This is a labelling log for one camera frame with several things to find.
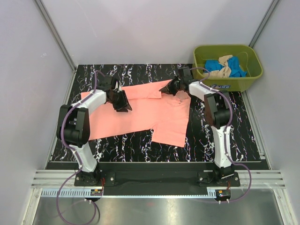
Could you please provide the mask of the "beige t shirt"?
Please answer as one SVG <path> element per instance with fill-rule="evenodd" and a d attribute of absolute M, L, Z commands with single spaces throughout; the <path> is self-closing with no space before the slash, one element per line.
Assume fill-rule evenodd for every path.
<path fill-rule="evenodd" d="M 233 55 L 226 55 L 219 57 L 218 60 L 207 60 L 204 68 L 208 72 L 203 73 L 203 75 L 215 78 L 228 78 L 232 71 L 228 61 L 232 57 Z"/>

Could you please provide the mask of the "pink t shirt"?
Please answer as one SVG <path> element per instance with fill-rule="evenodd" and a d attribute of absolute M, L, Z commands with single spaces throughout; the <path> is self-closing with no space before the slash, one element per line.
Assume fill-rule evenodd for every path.
<path fill-rule="evenodd" d="M 90 115 L 89 140 L 152 129 L 152 141 L 184 147 L 191 98 L 183 91 L 175 96 L 160 92 L 167 84 L 123 87 L 132 110 L 117 112 L 111 103 L 99 106 Z"/>

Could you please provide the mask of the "aluminium frame rail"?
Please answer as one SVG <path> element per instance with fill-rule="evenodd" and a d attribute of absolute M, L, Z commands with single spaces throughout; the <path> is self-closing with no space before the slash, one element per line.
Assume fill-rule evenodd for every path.
<path fill-rule="evenodd" d="M 65 188 L 72 187 L 91 187 L 91 184 L 81 184 L 82 178 L 74 175 L 75 172 L 69 170 L 37 170 L 31 184 L 32 188 L 59 188 L 63 182 Z M 196 182 L 203 181 L 208 175 L 212 175 L 212 171 L 205 170 L 203 172 L 195 171 L 108 171 L 103 172 L 105 185 L 113 187 L 121 181 L 134 182 L 186 182 L 188 180 Z M 251 188 L 285 188 L 285 184 L 280 171 L 276 170 L 238 170 L 234 175 L 231 187 L 247 188 L 251 184 Z"/>

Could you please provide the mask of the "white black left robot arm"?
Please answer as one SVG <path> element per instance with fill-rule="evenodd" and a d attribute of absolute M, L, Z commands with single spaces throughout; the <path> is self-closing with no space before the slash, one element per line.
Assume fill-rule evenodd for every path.
<path fill-rule="evenodd" d="M 60 107 L 56 136 L 77 160 L 75 186 L 96 186 L 104 180 L 89 146 L 89 117 L 106 103 L 118 113 L 132 110 L 118 78 L 106 76 L 82 100 Z"/>

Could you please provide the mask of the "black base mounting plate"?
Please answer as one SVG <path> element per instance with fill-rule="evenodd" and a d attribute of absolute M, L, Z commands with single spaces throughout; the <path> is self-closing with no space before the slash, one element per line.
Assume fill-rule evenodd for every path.
<path fill-rule="evenodd" d="M 99 163 L 80 172 L 75 186 L 104 188 L 105 196 L 206 195 L 207 188 L 240 187 L 237 173 L 221 179 L 214 163 Z"/>

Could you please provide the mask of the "blue t shirt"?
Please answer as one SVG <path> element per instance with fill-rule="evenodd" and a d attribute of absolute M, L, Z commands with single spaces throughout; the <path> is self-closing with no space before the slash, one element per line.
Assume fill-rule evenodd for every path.
<path fill-rule="evenodd" d="M 231 74 L 229 75 L 230 78 L 240 78 L 240 77 L 246 77 L 247 72 L 243 71 L 240 68 L 240 62 L 238 57 L 233 56 L 231 59 L 229 59 L 229 67 L 232 70 Z"/>

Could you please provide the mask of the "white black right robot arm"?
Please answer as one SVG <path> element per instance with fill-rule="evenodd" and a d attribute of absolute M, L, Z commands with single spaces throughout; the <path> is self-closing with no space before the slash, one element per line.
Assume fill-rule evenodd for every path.
<path fill-rule="evenodd" d="M 207 77 L 197 80 L 188 67 L 180 68 L 166 86 L 159 91 L 164 94 L 176 95 L 184 91 L 204 102 L 205 120 L 211 126 L 215 144 L 213 174 L 209 182 L 219 186 L 225 185 L 234 176 L 233 160 L 230 153 L 230 130 L 233 109 L 230 105 L 228 92 L 221 92 L 204 84 Z"/>

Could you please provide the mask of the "olive green plastic bin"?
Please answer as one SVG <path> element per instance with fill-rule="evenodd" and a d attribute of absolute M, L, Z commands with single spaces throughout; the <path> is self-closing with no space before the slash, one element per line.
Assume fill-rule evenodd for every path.
<path fill-rule="evenodd" d="M 243 92 L 263 75 L 258 56 L 247 45 L 201 45 L 193 57 L 193 77 L 215 89 Z"/>

